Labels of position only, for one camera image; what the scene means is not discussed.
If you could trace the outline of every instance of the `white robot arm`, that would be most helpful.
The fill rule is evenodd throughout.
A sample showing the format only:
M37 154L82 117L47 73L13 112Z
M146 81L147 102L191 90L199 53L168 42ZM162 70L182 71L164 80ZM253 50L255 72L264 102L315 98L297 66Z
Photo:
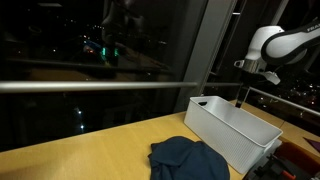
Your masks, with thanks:
M267 64L285 65L301 60L307 49L320 44L320 22L315 20L303 27L284 31L279 26L259 28L254 34L244 60L234 66L253 74L261 74L278 84L280 79L273 72L265 72Z

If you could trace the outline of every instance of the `white plastic basket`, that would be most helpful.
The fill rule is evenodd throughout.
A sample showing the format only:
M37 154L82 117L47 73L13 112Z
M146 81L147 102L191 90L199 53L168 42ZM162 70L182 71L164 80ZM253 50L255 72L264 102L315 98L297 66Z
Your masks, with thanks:
M277 127L218 96L190 98L184 122L241 174L282 134Z

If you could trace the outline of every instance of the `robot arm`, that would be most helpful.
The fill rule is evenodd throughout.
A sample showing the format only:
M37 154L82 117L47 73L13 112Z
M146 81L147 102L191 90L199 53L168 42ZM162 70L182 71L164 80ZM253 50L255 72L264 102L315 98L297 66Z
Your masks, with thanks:
M259 28L249 45L245 60L234 65L253 74L261 74L278 84L280 79L273 72L265 72L267 64L285 65L301 60L309 47L320 44L320 22L318 20L303 27L286 31L279 26Z

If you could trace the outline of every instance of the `wooden table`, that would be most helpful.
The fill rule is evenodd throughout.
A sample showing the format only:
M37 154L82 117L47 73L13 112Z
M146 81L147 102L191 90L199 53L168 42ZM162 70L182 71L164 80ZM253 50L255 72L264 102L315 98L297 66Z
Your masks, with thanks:
M291 128L284 126L281 119L250 105L243 108L284 130ZM185 113L173 114L0 153L0 179L150 179L147 156L151 153L151 143L172 136L200 140L184 125L184 116ZM289 140L291 135L284 133ZM244 176L232 167L229 170L232 180Z

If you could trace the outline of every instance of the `dark blue cloth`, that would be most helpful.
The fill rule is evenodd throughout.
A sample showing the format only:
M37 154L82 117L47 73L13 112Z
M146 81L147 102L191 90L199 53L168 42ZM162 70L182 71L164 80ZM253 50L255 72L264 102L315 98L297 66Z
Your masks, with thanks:
M205 143L172 137L151 145L151 180L229 180L226 160Z

